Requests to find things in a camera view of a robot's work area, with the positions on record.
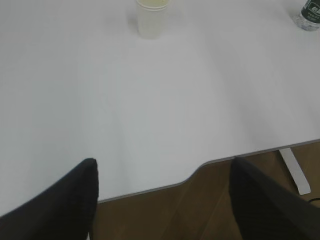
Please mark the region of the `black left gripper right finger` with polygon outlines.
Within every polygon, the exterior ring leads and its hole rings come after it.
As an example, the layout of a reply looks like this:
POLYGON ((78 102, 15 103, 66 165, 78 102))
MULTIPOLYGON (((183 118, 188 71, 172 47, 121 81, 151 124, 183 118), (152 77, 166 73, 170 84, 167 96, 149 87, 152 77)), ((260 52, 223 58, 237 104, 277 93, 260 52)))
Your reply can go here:
POLYGON ((280 186, 244 158, 229 173, 232 212, 244 240, 318 240, 320 209, 280 186))

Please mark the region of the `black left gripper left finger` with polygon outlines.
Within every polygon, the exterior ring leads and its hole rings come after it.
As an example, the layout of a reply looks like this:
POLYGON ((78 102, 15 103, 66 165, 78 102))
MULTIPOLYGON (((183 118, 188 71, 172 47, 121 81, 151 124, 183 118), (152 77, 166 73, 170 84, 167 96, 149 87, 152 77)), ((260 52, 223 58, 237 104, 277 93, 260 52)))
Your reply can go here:
POLYGON ((87 240, 98 205, 98 164, 80 162, 48 189, 0 218, 2 240, 87 240))

